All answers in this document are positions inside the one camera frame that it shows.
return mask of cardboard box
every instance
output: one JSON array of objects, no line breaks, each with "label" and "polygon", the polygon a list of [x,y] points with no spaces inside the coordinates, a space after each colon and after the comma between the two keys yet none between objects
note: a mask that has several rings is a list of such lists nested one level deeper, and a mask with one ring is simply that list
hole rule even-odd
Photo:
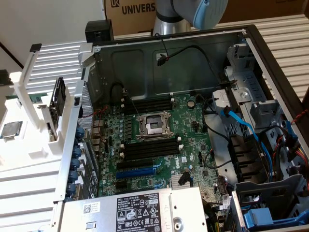
[{"label": "cardboard box", "polygon": [[[307,0],[229,0],[220,23],[303,14]],[[155,0],[106,0],[114,35],[150,31]]]},{"label": "cardboard box", "polygon": [[229,0],[220,23],[298,15],[306,0]]},{"label": "cardboard box", "polygon": [[114,35],[150,31],[155,24],[155,0],[106,0],[106,15]]}]

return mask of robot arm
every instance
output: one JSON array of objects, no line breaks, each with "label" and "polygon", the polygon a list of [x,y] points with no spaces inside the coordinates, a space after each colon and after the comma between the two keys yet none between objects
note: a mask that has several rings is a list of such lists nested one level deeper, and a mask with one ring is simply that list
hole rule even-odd
[{"label": "robot arm", "polygon": [[221,19],[228,0],[157,0],[154,34],[211,29]]}]

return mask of warning symbols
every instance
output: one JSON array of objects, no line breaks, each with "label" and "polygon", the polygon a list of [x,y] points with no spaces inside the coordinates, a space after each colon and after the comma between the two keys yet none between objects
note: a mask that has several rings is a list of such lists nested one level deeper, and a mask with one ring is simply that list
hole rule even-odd
[{"label": "warning symbols", "polygon": [[118,198],[116,232],[161,232],[159,194]]},{"label": "warning symbols", "polygon": [[147,212],[147,209],[145,209],[143,216],[148,216],[148,215],[149,215],[149,213]]}]

